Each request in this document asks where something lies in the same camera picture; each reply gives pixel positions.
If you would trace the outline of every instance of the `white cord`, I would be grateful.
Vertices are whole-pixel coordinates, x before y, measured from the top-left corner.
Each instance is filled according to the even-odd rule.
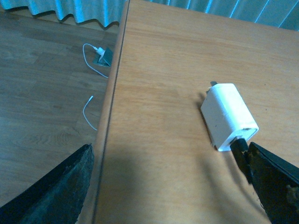
[[[89,98],[89,100],[87,101],[87,103],[85,104],[85,106],[83,107],[83,116],[85,118],[85,120],[87,121],[87,123],[89,124],[90,127],[92,127],[95,131],[97,131],[97,129],[95,127],[92,126],[92,124],[88,121],[87,117],[85,116],[85,108],[87,107],[88,103],[92,100],[93,96],[91,96]]]
[[[94,69],[92,66],[90,66],[86,60],[86,57],[85,57],[85,51],[84,51],[84,47],[85,45],[88,45],[88,46],[91,46],[93,49],[95,49],[96,51],[98,50],[95,46],[91,45],[91,44],[88,44],[88,43],[85,43],[83,44],[83,47],[82,47],[82,50],[83,50],[83,57],[84,57],[84,61],[85,63],[87,64],[87,66],[89,68],[91,68],[92,70],[94,70],[95,72],[99,73],[101,76],[105,77],[105,78],[108,78],[107,76],[105,76],[104,74],[100,73],[99,71],[97,71],[96,69]]]

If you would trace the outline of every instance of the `white charger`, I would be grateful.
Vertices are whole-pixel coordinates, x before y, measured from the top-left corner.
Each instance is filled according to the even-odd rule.
[[[259,128],[234,84],[211,84],[200,109],[213,146],[230,151],[235,139],[248,141]]]

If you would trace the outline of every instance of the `wooden table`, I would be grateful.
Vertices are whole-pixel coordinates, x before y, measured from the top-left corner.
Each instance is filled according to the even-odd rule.
[[[270,223],[199,106],[210,81],[234,83],[252,141],[299,166],[299,33],[142,0],[120,30],[80,222]]]

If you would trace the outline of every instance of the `laminate floor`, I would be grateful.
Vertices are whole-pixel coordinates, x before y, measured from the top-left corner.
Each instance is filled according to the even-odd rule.
[[[107,79],[86,66],[85,42],[114,50],[116,34],[0,13],[0,206],[95,142],[82,109],[94,95],[86,115],[97,127]]]

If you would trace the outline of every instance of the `curtain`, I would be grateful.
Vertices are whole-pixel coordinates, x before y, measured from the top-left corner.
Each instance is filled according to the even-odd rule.
[[[54,10],[59,20],[120,21],[125,0],[0,0],[4,9],[28,6],[33,15]],[[299,31],[299,0],[148,0],[160,4]]]

